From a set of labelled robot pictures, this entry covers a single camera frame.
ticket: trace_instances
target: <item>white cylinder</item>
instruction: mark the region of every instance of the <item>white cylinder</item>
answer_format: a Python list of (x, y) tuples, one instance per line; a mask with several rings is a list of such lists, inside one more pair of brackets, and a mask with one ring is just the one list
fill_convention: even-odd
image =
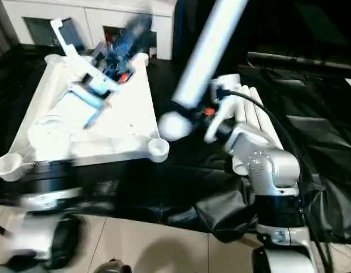
[(150, 160), (152, 162), (163, 162), (169, 153), (169, 143), (161, 138), (154, 138), (148, 143)]
[(0, 157), (0, 177), (7, 182), (17, 181), (31, 168), (31, 163), (23, 164), (21, 155), (13, 153)]

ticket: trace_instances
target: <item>black cable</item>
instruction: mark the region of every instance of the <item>black cable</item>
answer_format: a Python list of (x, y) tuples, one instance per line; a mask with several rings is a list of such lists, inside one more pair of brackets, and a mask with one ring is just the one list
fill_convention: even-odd
[(11, 236), (11, 232), (0, 226), (0, 235), (9, 237)]
[[(291, 135), (289, 134), (289, 132), (286, 130), (286, 128), (284, 127), (284, 125), (279, 121), (279, 119), (276, 117), (276, 115), (271, 112), (269, 109), (267, 109), (266, 107), (264, 107), (264, 105), (262, 105), (261, 103), (259, 103), (258, 101), (256, 101), (254, 98), (242, 94), (240, 92), (237, 91), (231, 91), (231, 90), (225, 90), (229, 95), (235, 95), (238, 97), (242, 97), (247, 101), (252, 102), (253, 104), (255, 104), (256, 106), (258, 106), (261, 110), (263, 110), (272, 121), (274, 121), (275, 125), (277, 125), (277, 127), (279, 128), (279, 131), (282, 132), (282, 134), (284, 135), (284, 137), (286, 138), (286, 140), (289, 143), (290, 148), (292, 149), (292, 154), (296, 157), (297, 161), (299, 162), (299, 166), (300, 166), (300, 176), (299, 176), (299, 181), (303, 181), (303, 167), (300, 161), (300, 156), (299, 156), (299, 151), (297, 148), (297, 145), (295, 144), (293, 138), (291, 137)], [(310, 221), (310, 217), (308, 215), (308, 213), (304, 214), (304, 217), (306, 219), (306, 223), (307, 226), (309, 227), (310, 231), (311, 231), (311, 235), (314, 237), (315, 243), (316, 243), (316, 247), (318, 250), (318, 253), (321, 257), (324, 269), (326, 271), (326, 273), (333, 273), (333, 260), (331, 257), (331, 252), (330, 249), (328, 247), (328, 242), (326, 243), (326, 252), (327, 252), (327, 257), (325, 256), (322, 248), (321, 248), (321, 244), (318, 240), (318, 236), (317, 236), (317, 232), (315, 231), (312, 222)]]

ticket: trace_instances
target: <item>white plastic base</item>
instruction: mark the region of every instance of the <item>white plastic base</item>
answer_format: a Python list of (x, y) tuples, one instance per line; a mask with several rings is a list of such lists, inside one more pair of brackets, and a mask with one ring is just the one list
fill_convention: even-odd
[[(9, 150), (22, 156), (22, 164), (34, 161), (34, 149), (28, 140), (30, 126), (50, 113), (71, 82), (81, 79), (68, 64), (68, 57), (48, 55), (45, 60), (47, 67)], [(136, 72), (121, 86), (121, 92), (106, 99), (107, 106), (89, 128), (71, 132), (70, 154), (75, 165), (138, 158), (162, 162), (167, 158), (169, 145), (159, 136), (147, 64), (148, 55), (137, 54), (131, 61)]]

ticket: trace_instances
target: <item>white pole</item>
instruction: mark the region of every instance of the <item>white pole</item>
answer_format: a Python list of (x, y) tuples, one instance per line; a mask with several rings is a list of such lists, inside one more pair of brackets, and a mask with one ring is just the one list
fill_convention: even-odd
[(217, 0), (177, 86), (173, 101), (194, 108), (220, 62), (248, 0)]

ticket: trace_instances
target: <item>black cloth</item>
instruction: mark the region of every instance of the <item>black cloth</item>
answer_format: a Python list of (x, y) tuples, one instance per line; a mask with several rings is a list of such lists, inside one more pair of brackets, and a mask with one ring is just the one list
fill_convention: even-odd
[[(18, 47), (0, 59), (0, 156), (23, 119), (52, 49)], [(168, 111), (184, 63), (151, 60), (148, 78), (157, 118)], [(320, 239), (351, 242), (351, 87), (343, 78), (223, 68), (255, 86), (298, 145), (305, 210)], [(299, 85), (280, 79), (299, 79)], [(290, 149), (278, 131), (282, 143)], [(77, 167), (79, 212), (212, 232), (228, 242), (253, 230), (249, 180), (233, 174), (220, 143), (203, 132), (174, 142), (164, 163), (149, 160)], [(0, 179), (0, 204), (15, 204), (17, 184)]]

